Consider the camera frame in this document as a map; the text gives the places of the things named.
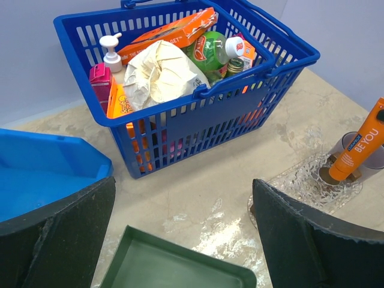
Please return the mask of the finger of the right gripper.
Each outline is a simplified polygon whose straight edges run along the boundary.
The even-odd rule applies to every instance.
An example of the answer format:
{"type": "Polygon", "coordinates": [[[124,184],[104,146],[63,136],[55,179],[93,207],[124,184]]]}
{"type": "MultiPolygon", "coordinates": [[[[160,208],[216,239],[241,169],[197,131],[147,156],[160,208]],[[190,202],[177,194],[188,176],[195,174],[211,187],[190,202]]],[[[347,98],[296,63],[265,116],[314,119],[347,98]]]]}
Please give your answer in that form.
{"type": "Polygon", "coordinates": [[[376,115],[376,119],[380,122],[384,122],[384,110],[380,110],[378,111],[377,115],[376,115]]]}

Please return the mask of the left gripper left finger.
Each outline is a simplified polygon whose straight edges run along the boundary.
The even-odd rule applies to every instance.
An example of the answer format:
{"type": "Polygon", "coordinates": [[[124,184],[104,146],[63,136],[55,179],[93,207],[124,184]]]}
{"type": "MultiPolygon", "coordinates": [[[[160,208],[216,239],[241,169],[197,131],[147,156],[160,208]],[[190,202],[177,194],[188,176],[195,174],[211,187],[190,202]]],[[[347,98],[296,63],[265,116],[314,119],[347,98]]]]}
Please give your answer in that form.
{"type": "Polygon", "coordinates": [[[1,222],[1,287],[90,287],[115,194],[110,176],[1,222]]]}

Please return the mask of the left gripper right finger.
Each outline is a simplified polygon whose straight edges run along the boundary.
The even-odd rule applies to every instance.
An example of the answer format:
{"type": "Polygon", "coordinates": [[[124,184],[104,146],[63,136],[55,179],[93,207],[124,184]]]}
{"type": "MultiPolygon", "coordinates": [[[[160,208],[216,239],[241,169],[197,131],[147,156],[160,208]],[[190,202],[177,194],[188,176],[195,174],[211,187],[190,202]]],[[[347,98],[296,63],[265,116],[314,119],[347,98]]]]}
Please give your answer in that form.
{"type": "Polygon", "coordinates": [[[383,232],[253,181],[257,229],[274,287],[383,287],[383,232]]]}

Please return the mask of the orange toothpaste tube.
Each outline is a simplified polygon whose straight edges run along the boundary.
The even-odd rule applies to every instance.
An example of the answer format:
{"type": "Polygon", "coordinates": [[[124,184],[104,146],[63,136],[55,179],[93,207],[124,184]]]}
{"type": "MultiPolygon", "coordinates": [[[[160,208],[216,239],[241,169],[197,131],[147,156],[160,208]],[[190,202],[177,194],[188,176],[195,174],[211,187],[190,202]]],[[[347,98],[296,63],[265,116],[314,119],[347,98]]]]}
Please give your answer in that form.
{"type": "Polygon", "coordinates": [[[336,181],[347,179],[380,146],[383,145],[383,122],[376,119],[378,111],[383,109],[383,98],[368,114],[353,139],[346,145],[340,156],[329,169],[329,175],[336,181]]]}

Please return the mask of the purple translucent cup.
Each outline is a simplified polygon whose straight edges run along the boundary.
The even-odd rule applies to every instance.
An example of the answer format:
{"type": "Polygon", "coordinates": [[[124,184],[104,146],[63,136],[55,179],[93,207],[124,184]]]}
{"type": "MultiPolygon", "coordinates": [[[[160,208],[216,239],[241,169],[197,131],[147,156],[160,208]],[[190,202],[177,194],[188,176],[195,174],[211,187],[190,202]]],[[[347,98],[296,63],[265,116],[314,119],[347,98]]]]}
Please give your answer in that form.
{"type": "MultiPolygon", "coordinates": [[[[355,131],[346,133],[329,151],[332,162],[342,153],[346,145],[353,139],[355,131]]],[[[372,153],[351,175],[347,177],[349,182],[362,183],[373,175],[383,170],[383,145],[372,153]]]]}

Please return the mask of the clear glass tray wooden handles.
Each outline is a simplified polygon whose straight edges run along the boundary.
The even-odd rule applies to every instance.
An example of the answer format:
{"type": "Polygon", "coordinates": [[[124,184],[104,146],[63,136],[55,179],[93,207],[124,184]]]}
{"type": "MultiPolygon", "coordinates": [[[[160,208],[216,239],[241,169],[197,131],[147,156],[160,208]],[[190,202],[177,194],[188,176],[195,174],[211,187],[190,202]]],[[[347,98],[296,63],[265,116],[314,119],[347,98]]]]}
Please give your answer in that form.
{"type": "Polygon", "coordinates": [[[329,156],[321,152],[313,154],[267,183],[288,196],[322,212],[333,214],[357,196],[363,185],[343,181],[336,186],[323,182],[319,176],[321,167],[330,167],[329,156]]]}

